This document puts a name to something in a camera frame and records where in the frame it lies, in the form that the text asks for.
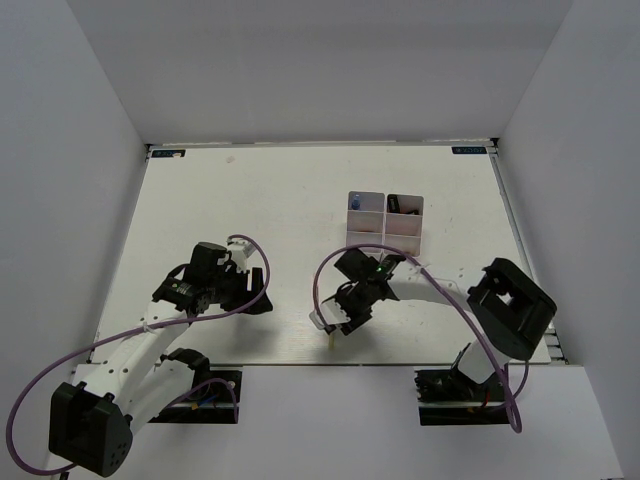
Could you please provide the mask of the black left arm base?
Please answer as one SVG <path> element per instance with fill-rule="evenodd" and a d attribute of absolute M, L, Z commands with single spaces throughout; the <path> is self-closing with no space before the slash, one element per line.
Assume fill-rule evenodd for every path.
<path fill-rule="evenodd" d="M 157 424 L 237 424 L 241 399 L 240 368 L 214 366 L 202 353 L 178 348 L 160 357 L 161 366 L 188 369 L 190 389 L 198 389 L 180 401 L 167 406 L 150 420 Z"/>

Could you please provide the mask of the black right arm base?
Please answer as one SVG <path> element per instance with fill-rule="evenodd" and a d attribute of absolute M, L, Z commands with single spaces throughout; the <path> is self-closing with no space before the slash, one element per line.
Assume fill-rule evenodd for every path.
<path fill-rule="evenodd" d="M 414 372 L 420 425 L 423 427 L 508 425 L 503 383 L 494 370 L 480 384 L 451 367 Z"/>

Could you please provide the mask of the black pink highlighter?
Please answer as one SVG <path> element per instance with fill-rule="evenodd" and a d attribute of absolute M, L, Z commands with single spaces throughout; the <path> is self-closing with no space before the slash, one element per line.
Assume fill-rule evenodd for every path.
<path fill-rule="evenodd" d="M 404 209 L 400 204 L 400 199 L 396 194 L 387 196 L 387 211 L 392 214 L 404 214 Z"/>

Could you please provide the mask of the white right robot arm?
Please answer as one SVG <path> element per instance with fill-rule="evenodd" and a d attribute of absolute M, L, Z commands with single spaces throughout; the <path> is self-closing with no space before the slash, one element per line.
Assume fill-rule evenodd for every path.
<path fill-rule="evenodd" d="M 378 261 L 359 249 L 346 251 L 335 268 L 349 284 L 319 304 L 320 329 L 345 336 L 372 318 L 385 300 L 424 301 L 463 312 L 476 339 L 452 367 L 451 384 L 461 397 L 484 391 L 498 367 L 530 360 L 557 313 L 557 305 L 515 263 L 495 258 L 479 270 L 424 267 L 404 255 Z"/>

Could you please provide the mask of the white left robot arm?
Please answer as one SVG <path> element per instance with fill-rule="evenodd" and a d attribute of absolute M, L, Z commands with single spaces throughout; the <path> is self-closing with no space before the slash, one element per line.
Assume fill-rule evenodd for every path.
<path fill-rule="evenodd" d="M 199 400 L 211 387 L 204 354 L 171 345 L 217 305 L 226 313 L 272 311 L 263 271 L 250 268 L 258 249 L 234 235 L 226 244 L 198 243 L 188 264 L 171 270 L 140 320 L 112 354 L 78 382 L 62 383 L 50 404 L 49 451 L 101 477 L 114 474 L 134 435 L 165 408 Z"/>

